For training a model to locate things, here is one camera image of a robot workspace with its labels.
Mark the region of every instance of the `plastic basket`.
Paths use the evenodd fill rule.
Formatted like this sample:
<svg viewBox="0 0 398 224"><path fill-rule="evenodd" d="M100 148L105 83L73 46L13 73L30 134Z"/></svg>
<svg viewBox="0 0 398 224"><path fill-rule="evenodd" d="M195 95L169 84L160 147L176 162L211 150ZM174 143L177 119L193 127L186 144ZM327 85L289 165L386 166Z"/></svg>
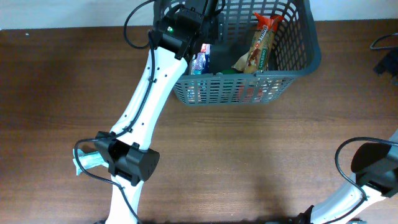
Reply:
<svg viewBox="0 0 398 224"><path fill-rule="evenodd" d="M155 3L155 20L182 2L185 1ZM269 60L273 70L253 74L217 73L231 68L249 50L257 25L254 12L284 17ZM212 45L210 54L210 72L214 73L183 75L174 86L177 98L186 105L269 103L296 78L315 71L321 61L309 0L226 0L219 30L218 41Z"/></svg>

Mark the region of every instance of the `brown wooden surface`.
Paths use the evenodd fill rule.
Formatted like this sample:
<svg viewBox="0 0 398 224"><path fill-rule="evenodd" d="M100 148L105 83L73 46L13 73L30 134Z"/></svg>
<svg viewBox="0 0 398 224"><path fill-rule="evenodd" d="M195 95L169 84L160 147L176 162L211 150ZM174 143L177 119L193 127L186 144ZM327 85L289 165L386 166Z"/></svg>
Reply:
<svg viewBox="0 0 398 224"><path fill-rule="evenodd" d="M397 21L317 22L322 64L275 102L186 107L174 95L151 148L161 154L145 184L142 219L217 222L296 216L342 183L336 148L355 136L387 139L398 128L398 87L372 71L369 51ZM148 28L135 29L138 43ZM93 223L109 212L111 186L76 177L76 140L107 131L141 77L147 50L122 29L0 31L0 222ZM342 153L349 172L359 144ZM105 168L93 171L109 177ZM396 223L398 199L360 217Z"/></svg>

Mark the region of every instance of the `wooden table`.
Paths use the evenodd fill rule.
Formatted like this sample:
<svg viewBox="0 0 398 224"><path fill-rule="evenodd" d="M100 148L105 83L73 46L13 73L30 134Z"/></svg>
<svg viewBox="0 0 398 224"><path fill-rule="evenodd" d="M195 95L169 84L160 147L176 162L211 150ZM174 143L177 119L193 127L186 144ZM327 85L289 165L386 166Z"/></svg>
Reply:
<svg viewBox="0 0 398 224"><path fill-rule="evenodd" d="M142 191L140 217L268 220L326 199L343 183L333 159L344 140L388 139L398 128L398 86L372 71L387 52L369 50L396 28L397 20L317 22L319 69L268 105L187 107L171 94L154 132L161 160ZM147 29L134 29L134 41L144 44ZM77 177L72 147L109 131L142 75L147 50L130 48L121 31L0 31L1 223L107 217L111 186ZM346 172L358 146L341 155ZM110 177L103 167L93 172ZM398 198L360 217L396 223Z"/></svg>

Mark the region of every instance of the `white wall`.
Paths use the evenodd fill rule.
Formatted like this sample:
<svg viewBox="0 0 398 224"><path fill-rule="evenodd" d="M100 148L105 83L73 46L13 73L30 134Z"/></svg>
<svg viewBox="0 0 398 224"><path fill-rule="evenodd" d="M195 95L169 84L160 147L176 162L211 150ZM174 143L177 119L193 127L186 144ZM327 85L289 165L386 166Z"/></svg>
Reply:
<svg viewBox="0 0 398 224"><path fill-rule="evenodd" d="M0 0L1 29L122 26L144 0ZM310 0L317 21L398 18L398 0ZM130 24L151 25L152 4Z"/></svg>

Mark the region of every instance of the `red package top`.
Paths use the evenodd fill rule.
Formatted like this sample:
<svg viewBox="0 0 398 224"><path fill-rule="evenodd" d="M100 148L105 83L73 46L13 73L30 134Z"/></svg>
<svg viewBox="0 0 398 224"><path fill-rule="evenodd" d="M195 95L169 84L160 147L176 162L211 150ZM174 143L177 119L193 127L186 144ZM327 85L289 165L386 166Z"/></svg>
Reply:
<svg viewBox="0 0 398 224"><path fill-rule="evenodd" d="M280 21L284 20L283 16L272 16L271 18L266 18L256 12L254 13L254 15L257 17L257 19L259 21L259 23L257 25L258 30L262 30L264 26L267 26L268 29L271 29L271 27L275 21L280 22ZM274 25L273 30L275 32L278 30L278 24Z"/></svg>

